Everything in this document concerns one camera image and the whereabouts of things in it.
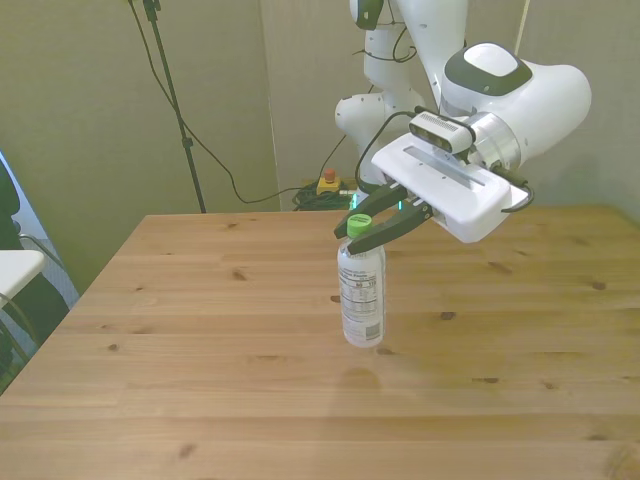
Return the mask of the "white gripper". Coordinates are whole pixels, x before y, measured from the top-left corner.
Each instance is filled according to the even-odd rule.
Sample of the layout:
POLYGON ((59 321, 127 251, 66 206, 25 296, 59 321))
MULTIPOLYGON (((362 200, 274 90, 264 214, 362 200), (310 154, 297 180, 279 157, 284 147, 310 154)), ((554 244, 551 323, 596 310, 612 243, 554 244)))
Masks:
POLYGON ((348 246, 350 254, 361 254, 383 246, 434 221, 463 243, 475 243, 506 220, 506 210, 527 199, 525 190, 478 165, 458 159, 411 134, 405 134, 380 149, 372 164, 397 183, 379 186, 334 229, 336 239, 347 236, 353 215, 376 214, 400 202, 400 185, 422 199, 402 202, 402 209, 384 223, 358 235, 348 246))

